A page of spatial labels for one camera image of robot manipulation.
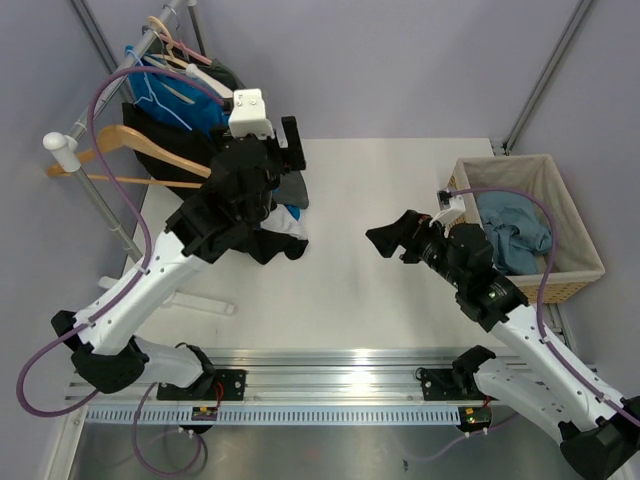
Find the grey-blue t shirt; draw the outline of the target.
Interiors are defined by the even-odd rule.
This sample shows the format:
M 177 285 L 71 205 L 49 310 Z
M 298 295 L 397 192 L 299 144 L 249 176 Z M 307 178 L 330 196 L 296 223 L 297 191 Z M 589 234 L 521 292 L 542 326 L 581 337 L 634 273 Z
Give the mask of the grey-blue t shirt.
M 496 268 L 505 275 L 537 274 L 537 258 L 550 252 L 553 237 L 538 219 L 533 202 L 498 191 L 478 195 L 476 205 Z

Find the brown wooden hanger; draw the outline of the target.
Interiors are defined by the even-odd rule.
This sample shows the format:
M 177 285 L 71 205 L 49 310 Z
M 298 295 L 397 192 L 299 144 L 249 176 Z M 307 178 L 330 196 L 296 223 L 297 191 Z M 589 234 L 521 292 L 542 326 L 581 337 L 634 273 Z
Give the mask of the brown wooden hanger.
M 55 161 L 46 170 L 49 178 L 70 177 L 78 173 L 81 167 L 97 159 L 92 148 L 75 152 L 77 143 L 68 135 L 52 132 L 44 138 L 46 147 L 53 147 Z M 98 151 L 105 157 L 122 157 L 124 151 L 131 153 L 134 159 L 144 157 L 164 167 L 175 167 L 180 173 L 189 173 L 196 177 L 195 181 L 159 180 L 156 178 L 138 178 L 117 176 L 116 179 L 125 184 L 161 185 L 172 188 L 197 189 L 211 174 L 209 167 L 195 161 L 180 157 L 160 147 L 137 130 L 120 124 L 108 125 L 97 135 Z

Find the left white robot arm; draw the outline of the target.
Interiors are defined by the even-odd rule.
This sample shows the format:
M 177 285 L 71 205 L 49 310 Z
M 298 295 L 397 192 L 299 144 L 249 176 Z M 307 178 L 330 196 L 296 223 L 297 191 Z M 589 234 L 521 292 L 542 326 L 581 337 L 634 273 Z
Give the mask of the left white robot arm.
M 200 348 L 155 344 L 136 332 L 183 283 L 261 227 L 276 208 L 272 193 L 282 175 L 305 169 L 296 118 L 281 122 L 286 146 L 255 134 L 231 140 L 139 262 L 93 305 L 54 316 L 77 373 L 98 392 L 119 392 L 139 380 L 173 385 L 194 399 L 212 392 L 216 371 Z

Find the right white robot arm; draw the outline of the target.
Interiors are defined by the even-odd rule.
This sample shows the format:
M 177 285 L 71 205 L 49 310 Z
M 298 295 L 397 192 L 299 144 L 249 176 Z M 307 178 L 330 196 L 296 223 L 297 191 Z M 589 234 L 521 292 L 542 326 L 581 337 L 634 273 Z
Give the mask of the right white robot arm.
M 404 263 L 428 265 L 455 288 L 463 314 L 540 379 L 528 379 L 476 346 L 453 363 L 452 384 L 460 395 L 481 394 L 508 405 L 551 437 L 584 479 L 607 479 L 638 453 L 638 398 L 626 398 L 599 379 L 538 321 L 527 297 L 494 267 L 491 244 L 479 225 L 446 229 L 408 210 L 366 236 L 384 258 L 403 248 Z

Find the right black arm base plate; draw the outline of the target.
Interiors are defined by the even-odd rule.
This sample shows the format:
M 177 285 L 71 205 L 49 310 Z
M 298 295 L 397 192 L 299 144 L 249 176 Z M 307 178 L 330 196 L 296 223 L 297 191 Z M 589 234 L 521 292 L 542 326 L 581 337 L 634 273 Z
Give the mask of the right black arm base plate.
M 463 387 L 454 380 L 452 368 L 428 369 L 419 367 L 414 372 L 425 401 L 493 401 L 494 398 L 479 392 L 475 385 Z

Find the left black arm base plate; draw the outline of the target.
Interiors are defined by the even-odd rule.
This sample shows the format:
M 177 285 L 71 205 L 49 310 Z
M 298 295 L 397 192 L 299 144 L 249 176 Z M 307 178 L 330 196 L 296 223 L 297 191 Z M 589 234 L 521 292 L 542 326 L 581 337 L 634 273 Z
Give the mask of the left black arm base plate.
M 212 384 L 196 393 L 166 384 L 158 387 L 156 398 L 160 401 L 230 401 L 244 400 L 247 371 L 243 369 L 218 369 Z

